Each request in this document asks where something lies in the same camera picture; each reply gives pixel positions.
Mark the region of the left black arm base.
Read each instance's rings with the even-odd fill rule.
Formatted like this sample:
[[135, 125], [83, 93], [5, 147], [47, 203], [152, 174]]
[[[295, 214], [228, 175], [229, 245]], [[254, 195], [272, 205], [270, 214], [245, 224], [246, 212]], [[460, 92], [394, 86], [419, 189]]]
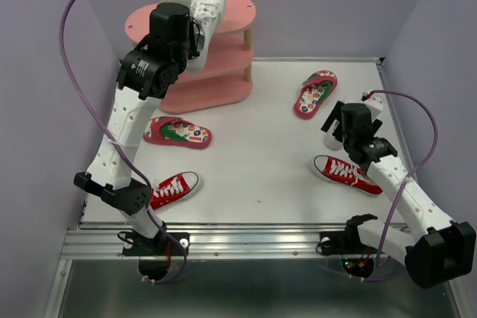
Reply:
[[138, 271], [143, 282], [152, 285], [168, 284], [184, 272], [189, 254], [190, 234], [159, 232], [153, 239], [135, 231], [120, 231], [117, 238], [122, 242], [124, 257], [139, 258]]

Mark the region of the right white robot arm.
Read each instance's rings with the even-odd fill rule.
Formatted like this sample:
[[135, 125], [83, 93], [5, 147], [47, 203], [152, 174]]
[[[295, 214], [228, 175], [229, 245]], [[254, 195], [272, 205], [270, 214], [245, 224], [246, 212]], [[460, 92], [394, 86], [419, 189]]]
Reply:
[[332, 130], [350, 160], [396, 203], [408, 231], [394, 229], [372, 214], [355, 215], [343, 230], [321, 232], [317, 251], [352, 255], [370, 247], [398, 261], [421, 288], [471, 273], [476, 231], [468, 222], [456, 222], [425, 193], [392, 144], [376, 136], [381, 124], [366, 104], [339, 101], [321, 129]]

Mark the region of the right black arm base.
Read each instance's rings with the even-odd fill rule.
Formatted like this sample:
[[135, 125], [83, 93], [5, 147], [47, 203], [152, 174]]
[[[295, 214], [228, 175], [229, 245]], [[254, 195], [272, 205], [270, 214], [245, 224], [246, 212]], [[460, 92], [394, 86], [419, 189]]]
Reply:
[[372, 214], [355, 215], [341, 231], [322, 231], [316, 246], [317, 253], [340, 255], [341, 264], [346, 274], [359, 279], [368, 279], [374, 270], [373, 254], [376, 249], [364, 245], [358, 236], [358, 227], [363, 223], [376, 220]]

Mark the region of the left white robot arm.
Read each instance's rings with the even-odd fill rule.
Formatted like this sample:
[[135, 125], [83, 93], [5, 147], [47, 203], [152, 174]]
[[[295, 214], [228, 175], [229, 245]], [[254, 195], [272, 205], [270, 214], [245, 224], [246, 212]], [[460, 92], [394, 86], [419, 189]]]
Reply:
[[98, 152], [74, 184], [120, 211], [150, 254], [165, 248], [161, 220], [154, 217], [151, 184], [133, 179], [143, 133], [170, 85], [186, 68], [193, 47], [190, 7], [162, 1], [149, 16], [149, 32], [121, 62], [110, 119]]

